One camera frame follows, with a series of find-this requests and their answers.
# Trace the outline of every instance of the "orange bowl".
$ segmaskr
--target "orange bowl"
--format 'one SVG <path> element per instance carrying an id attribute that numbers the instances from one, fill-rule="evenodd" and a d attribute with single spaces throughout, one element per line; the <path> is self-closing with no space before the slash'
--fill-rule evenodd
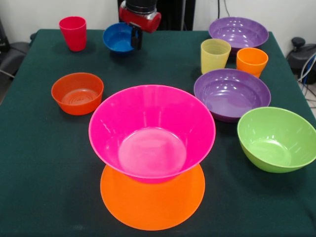
<path id="1" fill-rule="evenodd" d="M 91 73 L 72 73 L 57 80 L 51 95 L 60 108 L 71 115 L 86 115 L 101 103 L 104 85 Z"/>

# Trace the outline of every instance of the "table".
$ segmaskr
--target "table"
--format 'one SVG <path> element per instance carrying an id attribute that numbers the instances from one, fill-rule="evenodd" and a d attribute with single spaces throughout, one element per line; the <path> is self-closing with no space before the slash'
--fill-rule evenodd
<path id="1" fill-rule="evenodd" d="M 100 195 L 104 168 L 88 139 L 91 114 L 71 116 L 50 90 L 61 76 L 98 75 L 103 99 L 134 85 L 166 84 L 193 93 L 200 76 L 200 43 L 207 32 L 144 34 L 143 49 L 121 57 L 89 30 L 84 51 L 70 52 L 59 30 L 40 30 L 0 106 L 0 236 L 315 236 L 316 162 L 270 174 L 244 155 L 237 125 L 216 121 L 213 149 L 201 163 L 203 201 L 186 222 L 145 232 L 116 220 Z M 262 46 L 269 62 L 261 79 L 271 106 L 316 121 L 272 33 Z M 234 59 L 228 62 L 235 67 Z"/>

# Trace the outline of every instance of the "red cup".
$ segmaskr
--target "red cup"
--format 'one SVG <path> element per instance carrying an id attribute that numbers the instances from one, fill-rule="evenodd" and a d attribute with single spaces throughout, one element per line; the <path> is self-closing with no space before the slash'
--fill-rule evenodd
<path id="1" fill-rule="evenodd" d="M 78 52 L 85 48 L 87 43 L 87 24 L 80 16 L 69 16 L 59 22 L 59 28 L 71 51 Z"/>

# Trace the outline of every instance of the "orange cup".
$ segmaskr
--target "orange cup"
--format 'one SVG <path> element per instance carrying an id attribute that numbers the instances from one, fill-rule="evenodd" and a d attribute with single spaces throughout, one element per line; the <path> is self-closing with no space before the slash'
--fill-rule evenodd
<path id="1" fill-rule="evenodd" d="M 237 52 L 237 70 L 259 77 L 267 64 L 268 59 L 268 55 L 260 49 L 242 48 Z"/>
<path id="2" fill-rule="evenodd" d="M 51 95 L 60 108 L 71 115 L 86 115 L 101 103 L 104 85 L 90 73 L 73 73 L 55 82 Z"/>

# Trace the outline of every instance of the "bowl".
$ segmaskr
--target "bowl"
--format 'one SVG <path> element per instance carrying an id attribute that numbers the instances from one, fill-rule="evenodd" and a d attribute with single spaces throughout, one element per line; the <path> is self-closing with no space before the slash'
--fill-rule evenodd
<path id="1" fill-rule="evenodd" d="M 251 109 L 268 106 L 268 87 L 255 76 L 235 69 L 219 69 L 200 76 L 194 95 L 211 111 L 215 119 L 237 122 Z"/>
<path id="2" fill-rule="evenodd" d="M 134 50 L 130 45 L 132 27 L 126 23 L 116 23 L 103 33 L 103 43 L 116 53 L 128 53 Z"/>
<path id="3" fill-rule="evenodd" d="M 242 17 L 223 17 L 211 23 L 210 36 L 227 41 L 236 54 L 241 48 L 259 47 L 269 38 L 269 32 L 260 23 Z"/>
<path id="4" fill-rule="evenodd" d="M 85 115 L 101 103 L 103 82 L 94 74 L 72 73 L 57 80 L 51 95 L 60 108 L 71 115 Z"/>
<path id="5" fill-rule="evenodd" d="M 199 164 L 215 140 L 215 123 L 193 95 L 166 85 L 140 85 L 101 103 L 89 124 L 98 157 L 144 183 L 161 183 Z"/>
<path id="6" fill-rule="evenodd" d="M 266 172 L 294 171 L 316 159 L 316 130 L 289 110 L 251 110 L 240 118 L 237 132 L 246 156 Z"/>

